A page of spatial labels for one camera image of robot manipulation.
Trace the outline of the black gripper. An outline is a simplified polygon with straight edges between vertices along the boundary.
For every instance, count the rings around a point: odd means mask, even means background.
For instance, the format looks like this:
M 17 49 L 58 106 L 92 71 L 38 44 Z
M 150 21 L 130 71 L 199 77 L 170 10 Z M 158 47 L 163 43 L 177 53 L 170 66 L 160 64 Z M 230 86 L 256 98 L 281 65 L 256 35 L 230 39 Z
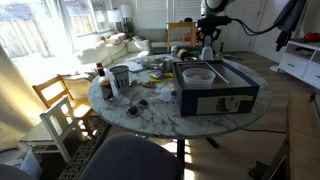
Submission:
M 212 44 L 218 39 L 221 30 L 218 26 L 228 25 L 232 21 L 228 16 L 209 16 L 197 21 L 198 32 L 196 33 L 198 40 L 202 44 Z

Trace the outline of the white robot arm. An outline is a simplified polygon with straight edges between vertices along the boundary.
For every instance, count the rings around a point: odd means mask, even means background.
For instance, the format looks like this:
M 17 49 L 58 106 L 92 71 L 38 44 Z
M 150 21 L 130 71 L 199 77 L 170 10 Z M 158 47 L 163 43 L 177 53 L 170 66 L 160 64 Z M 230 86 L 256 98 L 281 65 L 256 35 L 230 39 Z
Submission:
M 225 7 L 234 0 L 201 0 L 200 16 L 197 21 L 198 40 L 202 45 L 212 45 L 218 39 L 221 30 L 219 26 L 228 25 L 231 19 L 228 16 L 219 16 Z

